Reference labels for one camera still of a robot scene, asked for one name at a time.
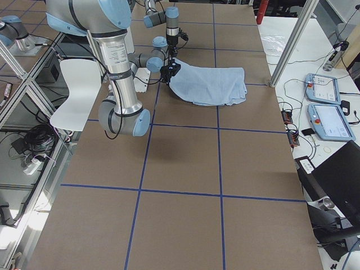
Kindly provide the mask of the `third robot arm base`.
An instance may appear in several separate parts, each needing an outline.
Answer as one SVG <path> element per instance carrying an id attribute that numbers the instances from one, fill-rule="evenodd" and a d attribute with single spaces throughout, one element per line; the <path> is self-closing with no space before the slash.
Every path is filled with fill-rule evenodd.
<path id="1" fill-rule="evenodd" d="M 36 56 L 48 39 L 29 34 L 19 17 L 15 15 L 1 18 L 1 42 L 14 56 Z"/>

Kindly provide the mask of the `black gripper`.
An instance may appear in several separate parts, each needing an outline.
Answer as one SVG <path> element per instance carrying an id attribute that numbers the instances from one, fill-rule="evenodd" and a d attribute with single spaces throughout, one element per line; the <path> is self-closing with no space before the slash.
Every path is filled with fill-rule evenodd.
<path id="1" fill-rule="evenodd" d="M 170 63 L 160 69 L 160 81 L 165 84 L 169 84 L 171 78 L 176 76 L 180 71 L 181 65 L 178 63 Z"/>
<path id="2" fill-rule="evenodd" d="M 166 41 L 168 44 L 168 63 L 172 64 L 175 62 L 174 59 L 177 57 L 178 35 L 167 35 Z"/>

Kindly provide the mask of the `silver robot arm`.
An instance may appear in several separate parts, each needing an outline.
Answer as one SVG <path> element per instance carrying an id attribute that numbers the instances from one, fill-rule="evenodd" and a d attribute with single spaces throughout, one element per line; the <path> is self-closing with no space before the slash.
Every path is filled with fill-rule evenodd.
<path id="1" fill-rule="evenodd" d="M 153 50 L 146 60 L 146 67 L 154 71 L 164 65 L 165 59 L 170 60 L 177 55 L 177 44 L 181 30 L 178 25 L 179 11 L 177 7 L 168 7 L 157 11 L 156 1 L 144 1 L 146 15 L 143 18 L 146 28 L 166 24 L 166 36 L 155 37 L 152 41 Z"/>
<path id="2" fill-rule="evenodd" d="M 160 80 L 168 84 L 181 66 L 175 62 L 178 39 L 182 31 L 178 25 L 177 7 L 158 12 L 155 1 L 145 1 L 144 23 L 147 28 L 166 24 L 166 36 L 156 37 L 148 54 L 129 53 L 125 37 L 132 22 L 132 5 L 128 1 L 46 1 L 48 25 L 66 34 L 90 34 L 98 43 L 112 92 L 102 101 L 98 118 L 106 132 L 146 134 L 150 112 L 137 98 L 134 79 L 137 68 L 160 72 Z"/>

